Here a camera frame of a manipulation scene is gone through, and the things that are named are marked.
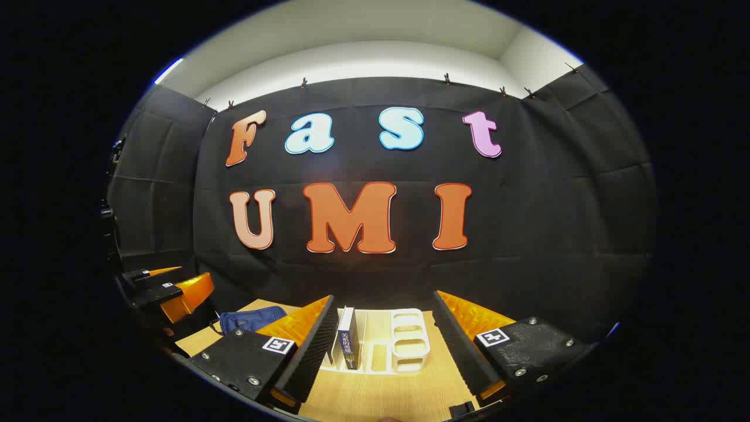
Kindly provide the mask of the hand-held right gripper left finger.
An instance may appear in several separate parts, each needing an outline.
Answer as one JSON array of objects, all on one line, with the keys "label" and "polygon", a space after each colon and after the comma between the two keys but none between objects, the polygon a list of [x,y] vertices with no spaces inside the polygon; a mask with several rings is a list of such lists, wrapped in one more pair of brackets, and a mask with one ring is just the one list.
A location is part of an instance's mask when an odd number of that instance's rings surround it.
[{"label": "hand-held right gripper left finger", "polygon": [[335,298],[328,295],[257,331],[227,330],[189,362],[258,406],[295,410],[310,396],[337,326]]}]

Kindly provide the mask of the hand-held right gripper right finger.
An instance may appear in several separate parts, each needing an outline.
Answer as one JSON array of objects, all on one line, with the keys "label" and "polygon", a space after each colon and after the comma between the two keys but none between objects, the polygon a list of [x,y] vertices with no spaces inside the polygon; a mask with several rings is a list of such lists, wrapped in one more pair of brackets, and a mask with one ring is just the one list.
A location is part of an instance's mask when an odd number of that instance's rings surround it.
[{"label": "hand-held right gripper right finger", "polygon": [[595,347],[535,315],[514,320],[440,290],[434,300],[435,324],[480,406],[536,392]]}]

